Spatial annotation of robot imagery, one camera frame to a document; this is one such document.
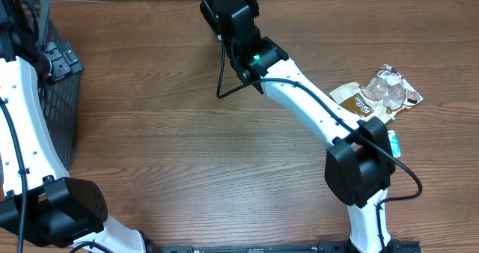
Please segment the brown clear snack bag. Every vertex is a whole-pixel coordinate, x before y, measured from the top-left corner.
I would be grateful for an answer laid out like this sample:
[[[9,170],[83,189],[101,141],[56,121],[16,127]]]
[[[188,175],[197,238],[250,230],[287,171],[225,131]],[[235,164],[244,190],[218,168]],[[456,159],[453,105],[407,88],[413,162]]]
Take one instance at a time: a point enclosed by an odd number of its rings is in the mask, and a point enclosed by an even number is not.
[[[364,118],[379,118],[384,124],[398,112],[418,105],[423,97],[392,66],[383,64],[366,84],[351,82],[329,93],[346,110]]]

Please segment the small teal white pack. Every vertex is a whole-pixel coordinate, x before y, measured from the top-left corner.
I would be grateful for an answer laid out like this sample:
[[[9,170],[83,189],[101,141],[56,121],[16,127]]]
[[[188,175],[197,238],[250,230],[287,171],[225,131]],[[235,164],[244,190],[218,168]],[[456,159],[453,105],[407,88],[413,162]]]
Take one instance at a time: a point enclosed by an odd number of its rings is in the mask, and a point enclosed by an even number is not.
[[[400,142],[397,137],[397,134],[394,130],[389,130],[388,131],[388,139],[390,142],[391,146],[391,152],[394,158],[400,158],[401,157],[401,149],[400,149]]]

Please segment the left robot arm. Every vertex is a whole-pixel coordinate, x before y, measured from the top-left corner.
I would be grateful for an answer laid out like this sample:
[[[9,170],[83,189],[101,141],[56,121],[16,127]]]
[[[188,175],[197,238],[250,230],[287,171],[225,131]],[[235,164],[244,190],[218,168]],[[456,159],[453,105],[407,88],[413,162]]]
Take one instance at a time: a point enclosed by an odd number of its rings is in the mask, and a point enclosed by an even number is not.
[[[83,66],[49,0],[1,0],[1,227],[71,252],[155,252],[109,214],[99,186],[70,176]]]

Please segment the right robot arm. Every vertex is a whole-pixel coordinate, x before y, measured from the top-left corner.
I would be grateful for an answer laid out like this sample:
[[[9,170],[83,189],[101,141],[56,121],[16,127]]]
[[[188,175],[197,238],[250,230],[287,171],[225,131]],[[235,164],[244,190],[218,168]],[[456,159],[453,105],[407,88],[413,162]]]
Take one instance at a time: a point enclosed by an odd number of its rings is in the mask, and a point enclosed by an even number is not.
[[[279,45],[261,36],[254,24],[256,0],[201,0],[200,9],[222,42],[222,60],[242,85],[281,104],[323,143],[326,183],[349,213],[347,251],[394,251],[384,211],[395,171],[385,124],[339,106]]]

